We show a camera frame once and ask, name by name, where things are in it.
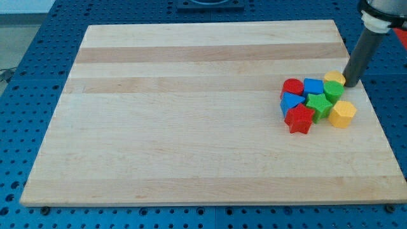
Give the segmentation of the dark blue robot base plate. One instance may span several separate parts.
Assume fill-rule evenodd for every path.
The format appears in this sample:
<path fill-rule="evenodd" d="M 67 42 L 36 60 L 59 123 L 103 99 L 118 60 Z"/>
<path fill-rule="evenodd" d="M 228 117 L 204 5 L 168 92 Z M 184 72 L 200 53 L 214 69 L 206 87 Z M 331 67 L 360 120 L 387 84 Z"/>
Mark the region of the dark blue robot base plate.
<path fill-rule="evenodd" d="M 178 11 L 243 10 L 245 0 L 176 0 Z"/>

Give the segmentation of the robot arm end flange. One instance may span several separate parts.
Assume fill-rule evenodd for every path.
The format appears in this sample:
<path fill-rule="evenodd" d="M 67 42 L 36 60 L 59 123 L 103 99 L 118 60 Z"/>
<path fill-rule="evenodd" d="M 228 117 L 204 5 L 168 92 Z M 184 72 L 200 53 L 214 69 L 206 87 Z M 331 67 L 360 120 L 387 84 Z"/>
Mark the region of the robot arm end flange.
<path fill-rule="evenodd" d="M 364 26 L 372 32 L 406 31 L 406 0 L 360 0 L 358 10 Z"/>

